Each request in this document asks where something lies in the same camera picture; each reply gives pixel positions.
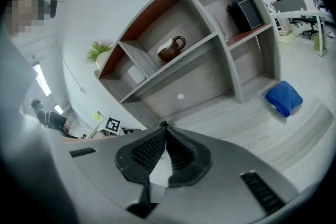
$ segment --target office chair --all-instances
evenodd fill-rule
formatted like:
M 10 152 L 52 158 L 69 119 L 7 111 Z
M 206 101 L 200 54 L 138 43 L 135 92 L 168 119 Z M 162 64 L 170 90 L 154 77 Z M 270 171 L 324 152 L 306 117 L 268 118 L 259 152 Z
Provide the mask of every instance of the office chair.
M 312 35 L 318 33 L 318 31 L 314 29 L 314 24 L 317 23 L 317 19 L 316 18 L 308 18 L 308 17 L 305 17 L 305 16 L 302 16 L 301 18 L 293 18 L 293 22 L 297 22 L 297 21 L 301 21 L 301 22 L 310 24 L 311 29 L 302 32 L 303 35 L 305 33 L 309 33 L 309 39 L 311 39 Z

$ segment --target potted plant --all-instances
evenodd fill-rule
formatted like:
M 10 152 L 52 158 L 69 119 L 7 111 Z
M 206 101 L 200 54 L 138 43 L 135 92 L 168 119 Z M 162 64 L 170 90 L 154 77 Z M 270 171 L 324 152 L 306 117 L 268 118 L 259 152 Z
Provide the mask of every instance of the potted plant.
M 109 55 L 108 52 L 114 44 L 109 39 L 99 39 L 91 45 L 93 47 L 93 50 L 88 51 L 86 62 L 96 62 L 98 69 L 101 70 L 107 59 L 107 56 Z

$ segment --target brown ceramic pitcher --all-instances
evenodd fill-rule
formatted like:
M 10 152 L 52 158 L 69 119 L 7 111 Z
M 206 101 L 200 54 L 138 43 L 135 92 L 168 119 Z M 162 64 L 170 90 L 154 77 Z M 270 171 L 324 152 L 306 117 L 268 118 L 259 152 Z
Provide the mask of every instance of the brown ceramic pitcher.
M 182 44 L 179 46 L 177 44 L 177 40 L 182 40 Z M 161 45 L 158 48 L 157 55 L 165 62 L 170 62 L 176 56 L 180 55 L 181 50 L 185 46 L 185 38 L 182 36 L 177 36 L 174 38 L 169 39 L 165 44 Z

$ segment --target green plant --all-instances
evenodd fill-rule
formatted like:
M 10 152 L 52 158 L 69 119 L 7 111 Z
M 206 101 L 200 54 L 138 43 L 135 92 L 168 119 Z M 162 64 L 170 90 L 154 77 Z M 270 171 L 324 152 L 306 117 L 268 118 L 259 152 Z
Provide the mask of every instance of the green plant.
M 91 44 L 93 50 L 89 50 L 87 53 L 86 62 L 95 62 L 97 61 L 97 57 L 105 52 L 109 51 L 113 46 L 113 43 L 110 40 L 98 40 Z

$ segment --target black rubber part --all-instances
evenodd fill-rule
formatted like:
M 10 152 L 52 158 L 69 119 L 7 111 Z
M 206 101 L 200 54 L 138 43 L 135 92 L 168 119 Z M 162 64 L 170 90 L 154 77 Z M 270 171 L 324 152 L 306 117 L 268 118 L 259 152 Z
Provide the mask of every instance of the black rubber part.
M 53 19 L 56 16 L 57 0 L 50 0 L 50 18 Z
M 84 155 L 91 154 L 94 152 L 96 152 L 94 148 L 88 147 L 88 148 L 83 148 L 82 150 L 70 151 L 70 155 L 72 158 L 76 158 L 76 157 L 84 156 Z
M 167 121 L 163 121 L 163 122 L 161 122 L 160 125 L 159 125 L 159 127 L 168 127 L 168 126 L 169 126 L 169 125 L 168 125 Z
M 285 205 L 257 173 L 244 173 L 240 177 L 251 190 L 267 215 L 273 214 Z
M 194 185 L 212 165 L 211 152 L 205 145 L 176 130 L 169 131 L 166 148 L 173 168 L 169 187 Z
M 146 186 L 165 148 L 173 168 L 169 187 L 194 185 L 211 167 L 211 153 L 206 146 L 165 127 L 120 148 L 115 163 L 127 180 Z
M 137 204 L 130 205 L 127 208 L 127 211 L 137 215 L 138 217 L 145 218 L 156 205 L 157 204 L 151 203 L 150 183 L 148 182 L 142 190 L 139 202 Z
M 115 163 L 127 180 L 147 185 L 165 150 L 166 132 L 162 127 L 117 151 Z

